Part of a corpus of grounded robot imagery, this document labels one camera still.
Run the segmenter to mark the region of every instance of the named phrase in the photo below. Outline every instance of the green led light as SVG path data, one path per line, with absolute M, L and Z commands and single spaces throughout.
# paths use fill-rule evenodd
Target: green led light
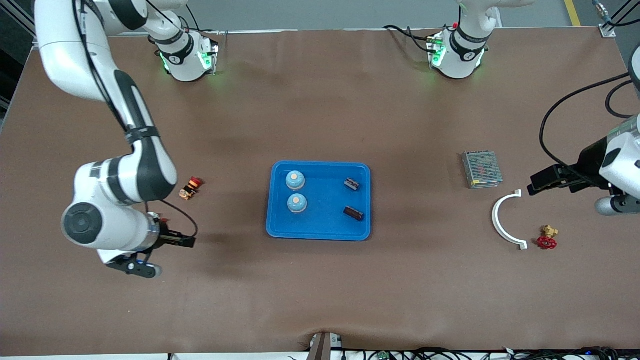
M 166 59 L 164 58 L 164 55 L 162 55 L 162 53 L 160 53 L 160 59 L 162 59 L 162 64 L 164 64 L 164 69 L 169 71 L 169 65 L 166 64 Z
M 211 69 L 211 56 L 207 55 L 207 53 L 201 53 L 200 51 L 198 52 L 198 55 L 200 55 L 202 67 L 204 67 L 205 70 Z
M 442 64 L 442 58 L 444 54 L 447 53 L 447 48 L 445 46 L 441 46 L 438 51 L 433 55 L 432 64 L 435 67 L 439 67 Z

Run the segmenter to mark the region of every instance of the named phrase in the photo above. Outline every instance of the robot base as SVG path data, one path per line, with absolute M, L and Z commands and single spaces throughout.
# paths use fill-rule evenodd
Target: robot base
M 194 46 L 182 64 L 176 65 L 171 62 L 171 58 L 165 59 L 161 54 L 167 74 L 183 82 L 195 81 L 206 74 L 215 74 L 218 64 L 218 43 L 196 31 L 190 32 L 189 36 L 193 38 Z
M 452 34 L 452 31 L 444 29 L 432 36 L 433 40 L 427 43 L 427 49 L 434 50 L 435 54 L 429 54 L 429 66 L 448 78 L 464 79 L 480 66 L 484 50 L 476 56 L 476 60 L 462 61 L 460 56 L 446 45 L 449 44 Z

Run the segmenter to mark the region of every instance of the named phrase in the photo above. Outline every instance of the gray floor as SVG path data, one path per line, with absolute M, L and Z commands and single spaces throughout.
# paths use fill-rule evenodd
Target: gray floor
M 216 30 L 401 27 L 437 28 L 458 19 L 454 0 L 190 0 L 200 28 Z M 186 9 L 177 11 L 191 21 Z M 503 9 L 505 27 L 571 26 L 563 0 L 538 0 L 532 6 Z
M 626 3 L 626 0 L 602 0 L 601 2 L 607 7 L 609 15 L 613 16 L 616 11 Z M 632 4 L 636 4 L 637 2 L 637 0 L 631 1 Z M 574 0 L 574 3 L 578 17 L 580 17 L 580 23 L 583 26 L 592 26 L 602 23 L 602 20 L 598 18 L 595 10 L 593 9 L 591 1 Z M 615 17 L 613 19 L 614 22 L 617 22 L 621 15 Z M 640 18 L 640 6 L 631 12 L 623 22 L 632 21 L 638 18 Z M 633 50 L 636 48 L 638 43 L 640 43 L 640 23 L 625 26 L 623 28 L 616 28 L 616 35 L 616 42 L 618 43 L 620 53 L 622 54 L 622 58 L 625 60 L 625 63 L 627 63 Z

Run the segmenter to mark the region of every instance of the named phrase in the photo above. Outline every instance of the brown table surface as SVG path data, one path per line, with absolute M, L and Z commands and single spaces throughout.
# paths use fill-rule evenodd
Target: brown table surface
M 351 348 L 640 347 L 638 217 L 598 215 L 600 190 L 554 190 L 509 200 L 501 219 L 532 241 L 551 224 L 557 249 L 521 251 L 491 223 L 498 198 L 552 164 L 538 145 L 545 112 L 625 71 L 596 28 L 497 30 L 461 81 L 384 31 L 232 35 L 219 74 L 195 83 L 168 77 L 145 38 L 111 44 L 178 168 L 168 200 L 198 221 L 196 247 L 155 252 L 164 274 L 147 280 L 63 237 L 76 169 L 129 149 L 104 104 L 58 90 L 32 54 L 0 142 L 0 354 L 300 350 L 318 331 Z M 554 113 L 547 139 L 560 158 L 616 126 L 612 87 Z M 613 106 L 637 111 L 631 86 Z M 478 150 L 497 153 L 498 188 L 466 187 L 460 154 Z M 270 238 L 278 160 L 368 164 L 371 237 Z M 185 202 L 191 176 L 207 183 Z

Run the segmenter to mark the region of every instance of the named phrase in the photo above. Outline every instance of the yellow floor line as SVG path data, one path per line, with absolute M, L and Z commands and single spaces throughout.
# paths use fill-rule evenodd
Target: yellow floor line
M 571 19 L 571 25 L 582 26 L 580 25 L 580 19 L 578 19 L 578 13 L 575 11 L 573 0 L 564 0 L 564 5 L 566 6 L 566 11 L 569 13 L 569 19 Z

